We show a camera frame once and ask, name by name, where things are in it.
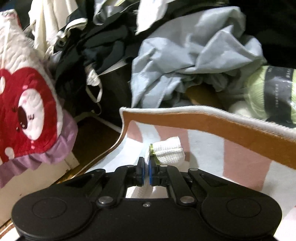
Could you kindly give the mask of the white waffle garment green trim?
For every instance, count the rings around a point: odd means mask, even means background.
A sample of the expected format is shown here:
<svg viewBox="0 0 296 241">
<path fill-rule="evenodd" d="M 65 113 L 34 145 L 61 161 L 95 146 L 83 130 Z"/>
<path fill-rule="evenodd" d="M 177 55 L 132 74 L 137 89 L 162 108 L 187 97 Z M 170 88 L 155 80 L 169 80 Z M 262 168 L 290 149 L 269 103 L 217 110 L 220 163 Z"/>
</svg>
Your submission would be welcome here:
<svg viewBox="0 0 296 241">
<path fill-rule="evenodd" d="M 130 187 L 127 189 L 127 198 L 166 198 L 165 187 L 151 186 L 149 184 L 149 159 L 153 157 L 157 164 L 181 166 L 185 161 L 185 153 L 179 137 L 171 137 L 165 141 L 155 142 L 146 148 L 144 161 L 144 185 L 142 187 Z"/>
</svg>

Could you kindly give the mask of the dark clothes pile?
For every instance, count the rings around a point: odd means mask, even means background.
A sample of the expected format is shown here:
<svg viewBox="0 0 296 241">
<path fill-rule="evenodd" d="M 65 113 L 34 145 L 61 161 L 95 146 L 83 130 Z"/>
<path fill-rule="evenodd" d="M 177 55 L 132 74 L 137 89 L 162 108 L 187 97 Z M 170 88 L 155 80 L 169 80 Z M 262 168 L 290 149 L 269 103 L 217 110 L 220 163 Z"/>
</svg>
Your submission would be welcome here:
<svg viewBox="0 0 296 241">
<path fill-rule="evenodd" d="M 92 110 L 117 114 L 121 107 L 131 106 L 130 64 L 143 40 L 169 20 L 165 15 L 137 34 L 138 2 L 108 17 L 102 25 L 91 20 L 94 6 L 94 1 L 79 3 L 67 22 L 83 19 L 87 23 L 82 30 L 70 30 L 64 44 L 57 43 L 54 48 L 60 56 L 54 73 L 55 89 L 73 117 Z"/>
</svg>

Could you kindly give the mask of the quilted bear bedspread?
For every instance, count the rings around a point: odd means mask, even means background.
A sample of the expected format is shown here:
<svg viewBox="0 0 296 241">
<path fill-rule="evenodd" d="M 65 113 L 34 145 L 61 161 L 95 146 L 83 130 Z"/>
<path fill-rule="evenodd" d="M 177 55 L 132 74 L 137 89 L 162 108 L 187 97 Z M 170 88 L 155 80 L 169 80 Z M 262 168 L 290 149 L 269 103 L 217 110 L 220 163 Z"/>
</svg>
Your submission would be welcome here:
<svg viewBox="0 0 296 241">
<path fill-rule="evenodd" d="M 77 132 L 16 11 L 1 12 L 1 186 L 27 169 L 63 161 Z"/>
</svg>

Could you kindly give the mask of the striped pastel floor rug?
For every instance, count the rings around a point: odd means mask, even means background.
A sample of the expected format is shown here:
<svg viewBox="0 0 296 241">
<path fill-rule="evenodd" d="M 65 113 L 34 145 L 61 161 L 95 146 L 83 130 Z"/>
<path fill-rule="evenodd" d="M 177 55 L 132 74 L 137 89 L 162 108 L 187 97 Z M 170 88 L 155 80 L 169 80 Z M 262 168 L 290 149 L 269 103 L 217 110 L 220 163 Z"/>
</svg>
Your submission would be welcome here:
<svg viewBox="0 0 296 241">
<path fill-rule="evenodd" d="M 87 167 L 107 172 L 136 164 L 149 146 L 178 137 L 181 171 L 199 168 L 274 198 L 282 209 L 275 233 L 295 240 L 295 129 L 208 106 L 121 108 L 117 142 Z"/>
</svg>

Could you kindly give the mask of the green yarn skein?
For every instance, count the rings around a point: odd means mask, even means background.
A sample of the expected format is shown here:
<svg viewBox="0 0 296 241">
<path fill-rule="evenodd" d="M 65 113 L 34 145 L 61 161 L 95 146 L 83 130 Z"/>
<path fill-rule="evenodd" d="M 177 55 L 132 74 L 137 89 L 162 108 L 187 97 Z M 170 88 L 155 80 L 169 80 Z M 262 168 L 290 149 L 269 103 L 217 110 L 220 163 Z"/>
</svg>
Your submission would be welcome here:
<svg viewBox="0 0 296 241">
<path fill-rule="evenodd" d="M 244 84 L 229 112 L 295 128 L 295 69 L 262 66 Z"/>
</svg>

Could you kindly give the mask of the light blue crumpled garment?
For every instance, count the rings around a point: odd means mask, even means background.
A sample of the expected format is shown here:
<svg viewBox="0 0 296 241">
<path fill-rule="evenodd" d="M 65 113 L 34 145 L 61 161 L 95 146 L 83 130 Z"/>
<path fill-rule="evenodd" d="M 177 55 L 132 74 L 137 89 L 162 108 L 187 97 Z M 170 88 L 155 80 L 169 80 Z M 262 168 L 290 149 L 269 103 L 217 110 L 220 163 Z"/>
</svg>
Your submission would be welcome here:
<svg viewBox="0 0 296 241">
<path fill-rule="evenodd" d="M 143 40 L 132 62 L 133 108 L 176 104 L 201 83 L 239 92 L 265 62 L 260 42 L 244 34 L 237 6 L 207 9 L 166 22 Z"/>
</svg>

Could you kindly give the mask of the cream garment in pile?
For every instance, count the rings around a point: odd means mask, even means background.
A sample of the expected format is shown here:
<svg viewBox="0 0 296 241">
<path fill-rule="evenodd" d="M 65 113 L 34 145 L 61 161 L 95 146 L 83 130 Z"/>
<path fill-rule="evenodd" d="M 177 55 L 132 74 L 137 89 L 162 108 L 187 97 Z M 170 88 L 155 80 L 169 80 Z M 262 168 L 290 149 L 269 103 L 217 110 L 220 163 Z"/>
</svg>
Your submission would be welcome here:
<svg viewBox="0 0 296 241">
<path fill-rule="evenodd" d="M 86 18 L 70 20 L 70 15 L 77 9 L 76 1 L 32 1 L 30 29 L 34 35 L 34 48 L 42 59 L 53 54 L 56 42 L 65 41 L 70 36 L 70 30 L 85 28 Z"/>
</svg>

